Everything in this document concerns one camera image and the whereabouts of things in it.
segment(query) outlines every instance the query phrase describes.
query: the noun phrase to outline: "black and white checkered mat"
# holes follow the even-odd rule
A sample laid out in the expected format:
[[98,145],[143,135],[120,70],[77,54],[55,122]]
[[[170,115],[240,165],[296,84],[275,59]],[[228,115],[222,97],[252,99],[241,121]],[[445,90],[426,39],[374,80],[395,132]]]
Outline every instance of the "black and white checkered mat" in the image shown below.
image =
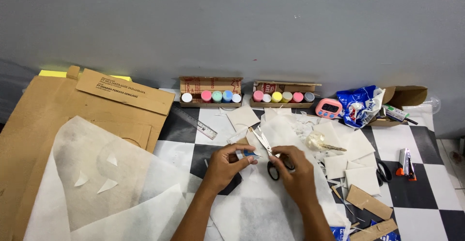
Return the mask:
[[[212,152],[226,145],[226,140],[235,131],[229,119],[218,108],[183,108],[183,110],[218,132],[218,136],[210,140],[184,120],[170,114],[161,131],[154,155],[203,178],[207,169],[206,162],[210,160]],[[258,118],[264,114],[264,110],[258,108],[254,109],[254,112]],[[378,199],[394,208],[392,218],[398,224],[396,232],[400,233],[404,241],[463,241],[465,213],[439,156],[434,132],[426,127],[431,121],[422,118],[418,118],[417,121],[418,126],[412,124],[391,128],[367,126],[362,129],[376,150],[375,156],[385,161],[394,174],[389,184],[385,183],[381,186],[381,197]],[[411,151],[417,181],[407,181],[405,177],[395,176],[398,167],[396,154],[403,148],[409,148]],[[237,174],[220,195],[228,195],[241,180],[241,176]],[[368,227],[371,219],[381,221],[374,214],[348,204],[355,213],[353,216],[346,211],[335,195],[334,199],[340,211],[345,211],[352,223],[360,223],[359,228]]]

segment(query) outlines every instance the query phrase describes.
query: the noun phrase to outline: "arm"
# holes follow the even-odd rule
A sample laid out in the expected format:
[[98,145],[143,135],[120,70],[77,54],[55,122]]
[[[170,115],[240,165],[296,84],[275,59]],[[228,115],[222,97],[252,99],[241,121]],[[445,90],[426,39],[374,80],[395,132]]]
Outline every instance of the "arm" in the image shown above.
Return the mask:
[[305,239],[334,241],[334,235],[323,214],[323,209],[318,204],[313,165],[305,158],[304,152],[294,146],[279,146],[272,150],[273,153],[281,153],[280,158],[289,157],[294,164],[295,172],[289,173],[280,158],[270,156],[270,161],[283,179],[284,188],[294,199],[302,214]]
[[249,145],[232,144],[213,152],[205,177],[171,241],[204,239],[210,209],[218,192],[222,191],[239,171],[249,164],[257,164],[251,156],[238,160],[235,151],[244,149],[255,150]]

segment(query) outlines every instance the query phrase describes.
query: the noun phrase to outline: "yellow paint jar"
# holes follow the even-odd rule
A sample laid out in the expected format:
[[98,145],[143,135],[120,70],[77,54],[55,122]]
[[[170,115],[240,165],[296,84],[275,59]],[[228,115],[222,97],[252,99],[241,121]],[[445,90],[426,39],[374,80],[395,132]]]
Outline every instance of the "yellow paint jar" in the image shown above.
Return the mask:
[[281,103],[288,103],[292,99],[292,93],[289,91],[283,92],[283,98],[281,99]]
[[271,95],[271,102],[272,103],[278,103],[282,99],[283,99],[283,95],[281,94],[281,92],[276,91],[276,92],[273,92],[273,94]]

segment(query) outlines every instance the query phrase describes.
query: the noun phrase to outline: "pink timer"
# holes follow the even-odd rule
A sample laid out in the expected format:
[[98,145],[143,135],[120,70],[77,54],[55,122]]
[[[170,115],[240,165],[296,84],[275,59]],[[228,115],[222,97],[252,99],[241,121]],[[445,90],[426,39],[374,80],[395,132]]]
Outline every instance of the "pink timer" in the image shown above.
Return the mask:
[[318,116],[333,119],[335,118],[342,110],[342,104],[338,100],[334,99],[322,99],[318,102],[315,112]]

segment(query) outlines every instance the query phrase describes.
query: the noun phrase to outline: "pink paint jar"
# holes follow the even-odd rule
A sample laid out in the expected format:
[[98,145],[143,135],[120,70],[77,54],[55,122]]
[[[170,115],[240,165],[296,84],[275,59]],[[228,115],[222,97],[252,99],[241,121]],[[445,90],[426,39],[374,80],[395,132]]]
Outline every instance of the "pink paint jar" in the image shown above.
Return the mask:
[[212,102],[212,92],[208,90],[202,91],[201,98],[202,98],[202,101],[205,103]]
[[253,93],[253,101],[261,102],[262,100],[263,100],[263,92],[261,92],[260,90],[256,90]]
[[304,100],[304,95],[300,92],[294,92],[292,99],[289,103],[300,103]]

